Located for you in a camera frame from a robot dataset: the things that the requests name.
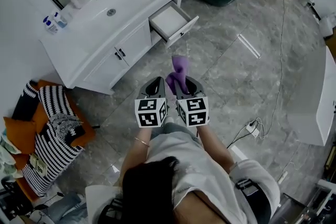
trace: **tile floor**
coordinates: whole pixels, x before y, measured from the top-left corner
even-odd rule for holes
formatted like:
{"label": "tile floor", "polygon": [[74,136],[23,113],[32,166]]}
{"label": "tile floor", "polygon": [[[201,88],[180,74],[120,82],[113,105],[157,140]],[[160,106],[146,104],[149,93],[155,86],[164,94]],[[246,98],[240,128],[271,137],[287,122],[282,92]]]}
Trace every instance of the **tile floor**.
{"label": "tile floor", "polygon": [[[321,177],[330,145],[301,144],[288,124],[286,105],[300,78],[305,55],[324,46],[312,12],[298,0],[236,0],[226,7],[213,7],[201,0],[183,0],[182,8],[190,16],[200,17],[195,28],[169,49],[161,42],[154,46],[115,85],[114,95],[79,88],[72,91],[89,122],[101,125],[101,129],[58,178],[57,184],[65,192],[80,193],[91,184],[114,184],[138,130],[134,99],[139,88],[153,77],[170,73],[171,56],[175,54],[188,56],[190,76],[203,84],[209,97],[210,125],[225,144],[257,116],[268,130],[281,77],[279,55],[285,11],[283,78],[274,123],[266,139],[248,136],[236,145],[246,156],[259,161],[275,179],[287,170],[289,175],[281,190],[307,202]],[[244,46],[244,40],[257,49],[260,59]],[[168,99],[174,107],[171,94]],[[170,114],[179,122],[175,110],[171,109]]]}

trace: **sink drain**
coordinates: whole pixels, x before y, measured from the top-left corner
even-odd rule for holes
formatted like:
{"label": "sink drain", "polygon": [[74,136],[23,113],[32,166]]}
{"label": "sink drain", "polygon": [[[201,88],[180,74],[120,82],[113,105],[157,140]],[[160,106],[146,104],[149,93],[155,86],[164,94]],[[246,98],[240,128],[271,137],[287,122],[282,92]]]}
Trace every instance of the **sink drain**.
{"label": "sink drain", "polygon": [[114,8],[112,8],[112,9],[109,9],[108,11],[107,11],[107,16],[113,16],[114,14],[115,14],[115,9]]}

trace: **pants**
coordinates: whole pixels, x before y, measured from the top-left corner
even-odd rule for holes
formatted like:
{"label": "pants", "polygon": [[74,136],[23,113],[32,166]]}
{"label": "pants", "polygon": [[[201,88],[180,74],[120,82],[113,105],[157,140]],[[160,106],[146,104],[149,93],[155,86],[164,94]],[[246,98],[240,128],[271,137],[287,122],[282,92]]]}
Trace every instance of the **pants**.
{"label": "pants", "polygon": [[61,200],[53,203],[46,209],[41,210],[45,213],[55,224],[75,224],[80,219],[88,216],[86,203],[63,216],[69,209],[81,202],[78,195],[70,192]]}
{"label": "pants", "polygon": [[183,132],[191,136],[192,140],[194,140],[197,144],[202,145],[200,140],[194,135],[191,131],[189,131],[186,127],[180,126],[176,123],[166,123],[161,127],[154,128],[151,136],[151,140],[156,138],[160,134],[170,134],[174,132]]}

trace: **cardboard box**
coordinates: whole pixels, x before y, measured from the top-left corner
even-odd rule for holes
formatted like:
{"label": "cardboard box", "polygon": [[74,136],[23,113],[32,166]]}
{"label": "cardboard box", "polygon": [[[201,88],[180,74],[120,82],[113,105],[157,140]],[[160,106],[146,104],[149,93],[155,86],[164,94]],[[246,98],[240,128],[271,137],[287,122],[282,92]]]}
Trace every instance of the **cardboard box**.
{"label": "cardboard box", "polygon": [[329,47],[331,55],[336,59],[336,28],[333,29],[333,35],[325,40],[326,45]]}

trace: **cabinet handle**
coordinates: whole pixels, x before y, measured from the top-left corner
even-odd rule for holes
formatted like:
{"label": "cabinet handle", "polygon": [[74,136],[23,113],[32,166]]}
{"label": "cabinet handle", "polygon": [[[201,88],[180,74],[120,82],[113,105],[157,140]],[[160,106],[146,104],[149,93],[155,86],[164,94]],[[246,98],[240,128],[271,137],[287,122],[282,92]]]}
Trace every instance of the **cabinet handle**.
{"label": "cabinet handle", "polygon": [[116,55],[119,60],[122,60],[121,57],[120,57],[120,55],[117,52],[114,55]]}
{"label": "cabinet handle", "polygon": [[122,54],[123,57],[126,56],[125,52],[123,52],[122,49],[119,49],[119,51],[121,52],[121,54]]}

